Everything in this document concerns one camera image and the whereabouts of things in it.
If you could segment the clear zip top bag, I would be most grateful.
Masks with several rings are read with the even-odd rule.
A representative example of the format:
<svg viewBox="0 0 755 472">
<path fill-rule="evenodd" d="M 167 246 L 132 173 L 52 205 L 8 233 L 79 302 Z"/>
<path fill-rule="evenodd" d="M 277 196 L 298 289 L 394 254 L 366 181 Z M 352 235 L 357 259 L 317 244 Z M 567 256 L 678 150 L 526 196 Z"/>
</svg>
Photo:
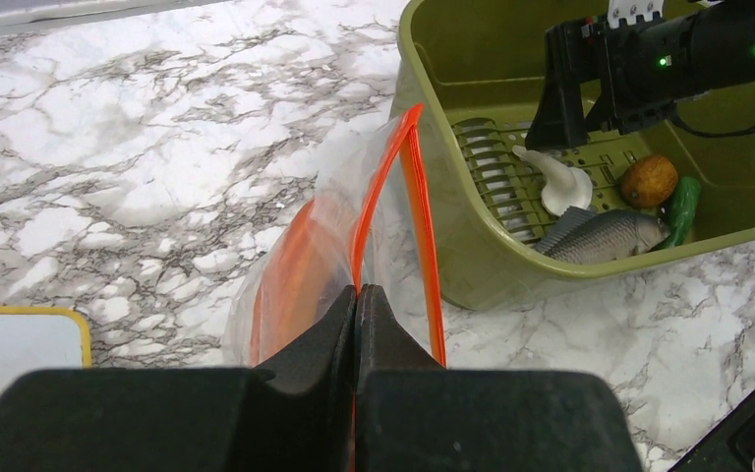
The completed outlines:
<svg viewBox="0 0 755 472">
<path fill-rule="evenodd" d="M 390 119 L 363 144 L 339 152 L 330 168 L 319 174 L 312 196 L 316 203 L 311 219 L 316 228 L 309 243 L 316 262 L 306 273 L 310 291 L 301 306 L 315 315 L 312 327 L 344 287 L 359 288 L 365 283 L 389 287 L 387 225 L 396 218 L 414 233 L 430 354 L 446 366 L 435 228 L 419 140 L 418 123 L 424 110 L 417 103 Z M 253 304 L 271 249 L 251 265 L 232 304 L 222 338 L 229 364 L 254 367 L 250 362 Z"/>
</svg>

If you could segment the green toy vegetable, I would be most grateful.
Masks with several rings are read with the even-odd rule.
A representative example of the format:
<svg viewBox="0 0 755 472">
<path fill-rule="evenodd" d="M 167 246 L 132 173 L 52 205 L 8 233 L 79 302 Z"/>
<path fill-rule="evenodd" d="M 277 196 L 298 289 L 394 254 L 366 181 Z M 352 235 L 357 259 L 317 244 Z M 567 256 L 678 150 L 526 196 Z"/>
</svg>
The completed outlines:
<svg viewBox="0 0 755 472">
<path fill-rule="evenodd" d="M 695 221 L 702 192 L 701 183 L 691 176 L 679 178 L 668 201 L 666 213 L 670 234 L 655 249 L 670 249 L 684 244 Z"/>
</svg>

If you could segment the white cutting board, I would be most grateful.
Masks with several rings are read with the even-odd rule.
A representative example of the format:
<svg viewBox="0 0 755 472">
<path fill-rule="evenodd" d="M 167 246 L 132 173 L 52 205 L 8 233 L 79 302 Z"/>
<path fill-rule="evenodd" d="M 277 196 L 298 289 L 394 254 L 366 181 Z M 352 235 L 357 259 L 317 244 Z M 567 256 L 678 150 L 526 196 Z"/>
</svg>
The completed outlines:
<svg viewBox="0 0 755 472">
<path fill-rule="evenodd" d="M 91 364 L 83 315 L 60 307 L 0 306 L 0 394 L 28 372 Z"/>
</svg>

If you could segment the grey toy fish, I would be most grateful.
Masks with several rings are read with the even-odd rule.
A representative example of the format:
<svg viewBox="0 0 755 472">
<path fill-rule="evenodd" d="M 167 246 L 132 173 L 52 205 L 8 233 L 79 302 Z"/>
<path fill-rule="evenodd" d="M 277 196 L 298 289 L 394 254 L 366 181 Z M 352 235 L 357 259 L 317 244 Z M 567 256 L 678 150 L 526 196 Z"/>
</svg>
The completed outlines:
<svg viewBox="0 0 755 472">
<path fill-rule="evenodd" d="M 649 214 L 628 209 L 594 212 L 571 206 L 534 250 L 563 263 L 596 265 L 645 254 L 669 235 L 669 227 Z"/>
</svg>

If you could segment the orange toy pumpkin slice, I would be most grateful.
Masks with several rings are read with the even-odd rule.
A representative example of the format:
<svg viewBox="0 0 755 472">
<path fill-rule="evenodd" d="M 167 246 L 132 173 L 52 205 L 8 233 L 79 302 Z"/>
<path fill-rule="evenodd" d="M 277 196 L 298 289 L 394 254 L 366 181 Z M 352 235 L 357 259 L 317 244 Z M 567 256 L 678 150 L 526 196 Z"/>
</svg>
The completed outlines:
<svg viewBox="0 0 755 472">
<path fill-rule="evenodd" d="M 315 319 L 314 314 L 301 306 L 301 299 L 310 291 L 306 273 L 316 262 L 316 252 L 309 248 L 316 228 L 311 219 L 315 203 L 311 198 L 299 209 L 266 255 L 253 304 L 250 340 L 253 366 L 283 349 Z"/>
</svg>

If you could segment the olive green plastic bin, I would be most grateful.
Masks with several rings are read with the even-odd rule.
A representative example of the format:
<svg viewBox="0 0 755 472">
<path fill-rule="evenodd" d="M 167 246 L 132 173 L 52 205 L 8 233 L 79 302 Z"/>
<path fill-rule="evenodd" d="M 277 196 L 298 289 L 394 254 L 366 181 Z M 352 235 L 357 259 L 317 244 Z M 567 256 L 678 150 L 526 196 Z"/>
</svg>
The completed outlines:
<svg viewBox="0 0 755 472">
<path fill-rule="evenodd" d="M 593 132 L 586 145 L 545 151 L 584 170 L 589 210 L 630 209 L 627 168 L 667 157 L 702 186 L 683 245 L 602 265 L 572 265 L 534 246 L 556 218 L 541 203 L 542 173 L 512 151 L 525 147 L 545 81 L 545 32 L 600 16 L 609 1 L 413 1 L 398 29 L 401 55 L 391 112 L 417 103 L 442 298 L 469 310 L 500 308 L 575 290 L 755 240 L 755 83 L 711 90 L 677 104 L 710 138 L 662 121 L 641 131 Z"/>
</svg>

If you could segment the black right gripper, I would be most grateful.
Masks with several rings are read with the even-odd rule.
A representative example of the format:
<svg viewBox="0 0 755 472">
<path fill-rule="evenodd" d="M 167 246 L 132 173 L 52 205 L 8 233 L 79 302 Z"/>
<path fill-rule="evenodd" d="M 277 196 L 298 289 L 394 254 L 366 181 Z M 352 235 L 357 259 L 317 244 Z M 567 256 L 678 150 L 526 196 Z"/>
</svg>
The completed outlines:
<svg viewBox="0 0 755 472">
<path fill-rule="evenodd" d="M 628 134 L 675 114 L 676 103 L 716 86 L 705 10 L 671 20 L 656 13 L 567 21 L 545 32 L 545 81 L 525 137 L 529 150 L 578 148 L 589 131 Z M 601 92 L 584 115 L 581 86 Z"/>
</svg>

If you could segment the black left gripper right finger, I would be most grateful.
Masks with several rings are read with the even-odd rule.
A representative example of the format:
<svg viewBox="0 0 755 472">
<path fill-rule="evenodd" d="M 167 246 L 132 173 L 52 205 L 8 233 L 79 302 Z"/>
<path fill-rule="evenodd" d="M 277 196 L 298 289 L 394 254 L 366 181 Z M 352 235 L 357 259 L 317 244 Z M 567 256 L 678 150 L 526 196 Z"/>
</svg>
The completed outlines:
<svg viewBox="0 0 755 472">
<path fill-rule="evenodd" d="M 554 370 L 441 366 L 363 287 L 356 338 L 360 471 L 638 471 L 617 397 L 602 379 Z"/>
</svg>

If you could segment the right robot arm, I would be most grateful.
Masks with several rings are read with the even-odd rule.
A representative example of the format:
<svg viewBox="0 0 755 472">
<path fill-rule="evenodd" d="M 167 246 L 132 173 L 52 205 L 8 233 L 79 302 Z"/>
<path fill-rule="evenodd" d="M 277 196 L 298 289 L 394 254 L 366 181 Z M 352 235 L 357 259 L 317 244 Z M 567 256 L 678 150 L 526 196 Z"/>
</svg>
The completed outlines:
<svg viewBox="0 0 755 472">
<path fill-rule="evenodd" d="M 755 83 L 755 1 L 720 1 L 672 20 L 660 1 L 611 1 L 603 15 L 548 29 L 545 51 L 526 148 L 578 148 L 593 132 L 625 135 L 665 120 L 710 138 L 679 117 L 677 104 Z M 755 124 L 734 135 L 755 135 Z"/>
</svg>

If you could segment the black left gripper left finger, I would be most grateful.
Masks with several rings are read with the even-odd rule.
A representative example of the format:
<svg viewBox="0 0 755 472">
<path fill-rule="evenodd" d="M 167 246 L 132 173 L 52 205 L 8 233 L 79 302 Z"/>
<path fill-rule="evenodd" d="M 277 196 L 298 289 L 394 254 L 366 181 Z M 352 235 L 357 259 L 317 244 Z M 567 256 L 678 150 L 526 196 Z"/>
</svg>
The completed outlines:
<svg viewBox="0 0 755 472">
<path fill-rule="evenodd" d="M 39 370 L 0 395 L 0 471 L 347 471 L 356 290 L 254 368 Z"/>
</svg>

